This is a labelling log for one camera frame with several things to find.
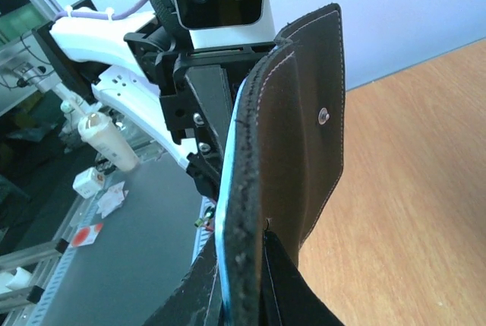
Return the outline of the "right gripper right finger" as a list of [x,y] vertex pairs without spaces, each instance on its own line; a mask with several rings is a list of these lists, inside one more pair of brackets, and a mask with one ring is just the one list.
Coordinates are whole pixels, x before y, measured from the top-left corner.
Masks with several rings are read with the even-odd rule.
[[342,322],[316,296],[290,259],[278,236],[263,237],[260,324],[333,326]]

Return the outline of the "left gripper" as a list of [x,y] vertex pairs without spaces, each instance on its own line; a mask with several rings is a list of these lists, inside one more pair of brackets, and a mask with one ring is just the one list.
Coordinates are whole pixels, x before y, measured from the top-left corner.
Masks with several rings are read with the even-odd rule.
[[172,140],[194,138],[186,173],[200,194],[216,197],[237,90],[250,70],[273,48],[247,44],[158,56],[159,101]]

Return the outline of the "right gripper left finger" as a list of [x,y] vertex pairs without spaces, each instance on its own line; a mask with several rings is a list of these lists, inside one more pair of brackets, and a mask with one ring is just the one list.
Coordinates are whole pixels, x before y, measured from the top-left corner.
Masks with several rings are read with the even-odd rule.
[[189,272],[145,325],[223,325],[222,291],[214,242],[207,242]]

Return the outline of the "black card holder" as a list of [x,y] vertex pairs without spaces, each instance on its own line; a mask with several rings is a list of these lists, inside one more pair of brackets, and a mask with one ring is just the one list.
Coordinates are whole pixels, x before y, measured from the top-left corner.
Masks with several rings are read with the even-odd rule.
[[263,237],[298,254],[343,171],[342,11],[331,3],[287,24],[242,82],[215,216],[226,325],[261,325]]

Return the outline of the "red circle card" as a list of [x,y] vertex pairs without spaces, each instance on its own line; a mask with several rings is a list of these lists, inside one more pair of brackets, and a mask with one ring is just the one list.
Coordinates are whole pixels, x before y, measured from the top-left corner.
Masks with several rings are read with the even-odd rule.
[[103,223],[81,227],[74,235],[69,248],[78,248],[85,245],[92,245],[103,228]]

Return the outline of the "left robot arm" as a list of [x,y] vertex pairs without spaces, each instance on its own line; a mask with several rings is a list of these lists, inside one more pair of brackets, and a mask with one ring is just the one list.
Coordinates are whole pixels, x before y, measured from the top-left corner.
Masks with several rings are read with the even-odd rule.
[[219,196],[236,91],[273,48],[268,0],[144,0],[122,14],[88,0],[35,32],[55,71],[136,122],[197,190]]

